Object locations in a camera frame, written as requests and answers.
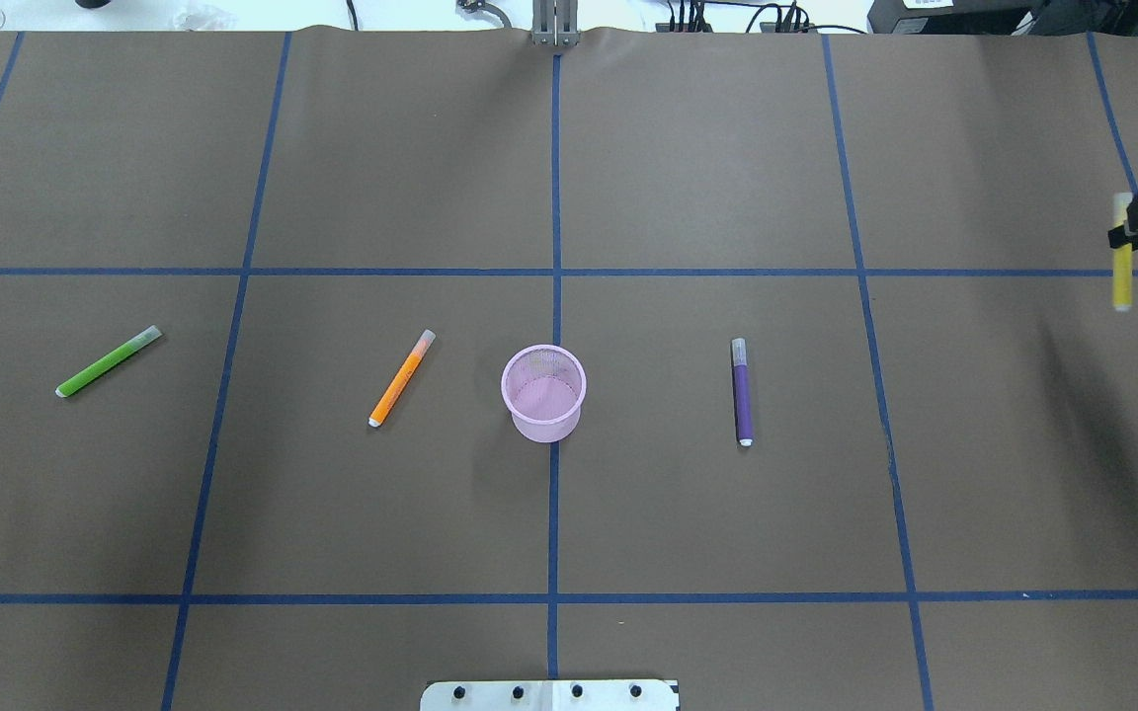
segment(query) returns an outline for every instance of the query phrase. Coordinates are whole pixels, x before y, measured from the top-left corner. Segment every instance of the clear plastic bag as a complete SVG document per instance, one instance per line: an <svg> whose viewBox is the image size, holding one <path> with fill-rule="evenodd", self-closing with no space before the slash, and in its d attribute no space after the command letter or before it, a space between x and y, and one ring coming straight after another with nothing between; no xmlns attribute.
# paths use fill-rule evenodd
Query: clear plastic bag
<svg viewBox="0 0 1138 711"><path fill-rule="evenodd" d="M239 17L226 13L222 8L213 5L198 3L196 0L187 0L185 8L178 10L175 18L170 23L171 28L185 32L213 32L224 31L224 28L236 28Z"/></svg>

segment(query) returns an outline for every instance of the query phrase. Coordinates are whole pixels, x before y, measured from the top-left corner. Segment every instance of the green marker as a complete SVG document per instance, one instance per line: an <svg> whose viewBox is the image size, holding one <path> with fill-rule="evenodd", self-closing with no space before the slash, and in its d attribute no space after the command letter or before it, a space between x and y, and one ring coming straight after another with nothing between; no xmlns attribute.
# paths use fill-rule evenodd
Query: green marker
<svg viewBox="0 0 1138 711"><path fill-rule="evenodd" d="M108 355L99 361L94 361L84 371L77 373L76 377L66 379L66 381L56 388L56 395L68 397L73 392L81 390L81 388L90 385L92 379L102 377L104 373L112 371L114 365L130 358L130 356L134 356L140 348L158 338L160 338L160 332L157 330L157 326L148 326L148 330L123 342L122 346L116 347L116 350L108 353Z"/></svg>

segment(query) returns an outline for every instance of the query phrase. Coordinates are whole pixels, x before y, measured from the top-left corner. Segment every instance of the mesh basket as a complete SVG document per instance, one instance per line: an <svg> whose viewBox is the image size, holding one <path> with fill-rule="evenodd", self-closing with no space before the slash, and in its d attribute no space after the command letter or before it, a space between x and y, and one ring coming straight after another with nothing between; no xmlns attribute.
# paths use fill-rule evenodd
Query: mesh basket
<svg viewBox="0 0 1138 711"><path fill-rule="evenodd" d="M564 348L531 346L506 362L500 390L520 433L534 441L559 441L582 415L587 373Z"/></svg>

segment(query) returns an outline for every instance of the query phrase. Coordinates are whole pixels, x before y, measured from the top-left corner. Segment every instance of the purple marker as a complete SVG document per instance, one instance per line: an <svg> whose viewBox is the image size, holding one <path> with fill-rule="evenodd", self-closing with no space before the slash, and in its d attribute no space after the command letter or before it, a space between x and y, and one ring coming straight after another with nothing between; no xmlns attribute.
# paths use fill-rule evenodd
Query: purple marker
<svg viewBox="0 0 1138 711"><path fill-rule="evenodd" d="M745 364L745 339L731 339L731 383L736 391L736 440L753 446L753 417L749 414L749 364Z"/></svg>

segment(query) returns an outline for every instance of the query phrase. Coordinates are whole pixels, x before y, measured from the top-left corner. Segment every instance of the marker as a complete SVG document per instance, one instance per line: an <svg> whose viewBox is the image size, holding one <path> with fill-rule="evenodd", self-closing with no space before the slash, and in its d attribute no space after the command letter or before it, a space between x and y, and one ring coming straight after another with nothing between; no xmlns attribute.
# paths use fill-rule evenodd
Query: marker
<svg viewBox="0 0 1138 711"><path fill-rule="evenodd" d="M112 371L115 365L130 358L130 356L134 356L142 347L158 338L160 338L160 332L157 330L157 326L148 326L145 332L123 342L122 346L117 346L116 350L108 353L108 355L99 361L91 363L89 367L77 373L76 377L68 378L63 383L59 383L59 387L56 388L56 395L68 397L73 392L81 390L81 388L90 385L96 378Z"/></svg>
<svg viewBox="0 0 1138 711"><path fill-rule="evenodd" d="M1132 193L1114 195L1114 228L1120 229L1127 222L1127 206L1130 206ZM1132 283L1132 251L1130 243L1114 249L1114 311L1130 311L1130 283Z"/></svg>
<svg viewBox="0 0 1138 711"><path fill-rule="evenodd" d="M398 374L393 377L393 382L386 388L385 395L380 397L380 402L377 402L376 410L371 411L371 417L366 419L366 423L373 428L378 428L385 422L385 417L389 416L389 410L393 410L394 403L402 395L402 388L405 388L407 382L411 382L412 374L415 374L415 369L420 367L420 361L423 359L424 353L429 352L429 346L432 346L432 341L437 337L437 333L424 329L423 336L420 336L420 340L415 342L415 347L407 354L407 359L402 362Z"/></svg>
<svg viewBox="0 0 1138 711"><path fill-rule="evenodd" d="M749 414L749 365L745 364L745 339L731 342L731 383L736 392L736 441L753 446L753 417Z"/></svg>

